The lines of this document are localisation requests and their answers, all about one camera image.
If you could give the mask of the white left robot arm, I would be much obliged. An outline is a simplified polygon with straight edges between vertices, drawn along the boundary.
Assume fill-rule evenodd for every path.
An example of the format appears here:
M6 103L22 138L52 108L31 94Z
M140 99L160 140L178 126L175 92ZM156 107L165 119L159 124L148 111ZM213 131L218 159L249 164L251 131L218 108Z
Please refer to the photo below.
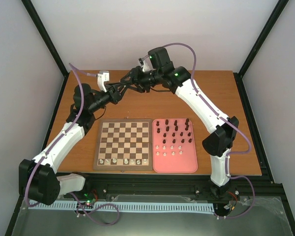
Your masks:
M106 91L94 90L88 84L75 87L74 104L62 130L37 156L24 159L19 165L19 190L29 207L39 203L51 205L59 196L70 192L82 198L92 194L92 185L82 174L58 177L58 168L93 126L94 112L109 103L117 104L128 87L125 83L109 83Z

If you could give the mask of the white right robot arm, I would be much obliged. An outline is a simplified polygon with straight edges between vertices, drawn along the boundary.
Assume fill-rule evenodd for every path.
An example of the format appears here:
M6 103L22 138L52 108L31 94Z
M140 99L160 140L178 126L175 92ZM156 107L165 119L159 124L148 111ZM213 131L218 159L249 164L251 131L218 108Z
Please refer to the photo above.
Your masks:
M155 69L143 71L141 67L132 68L121 83L138 92L149 92L156 85L162 85L182 99L205 125L209 136L202 141L205 151L210 155L213 195L223 194L228 187L228 154L236 137L239 121L228 117L206 97L187 69L178 68L162 71Z

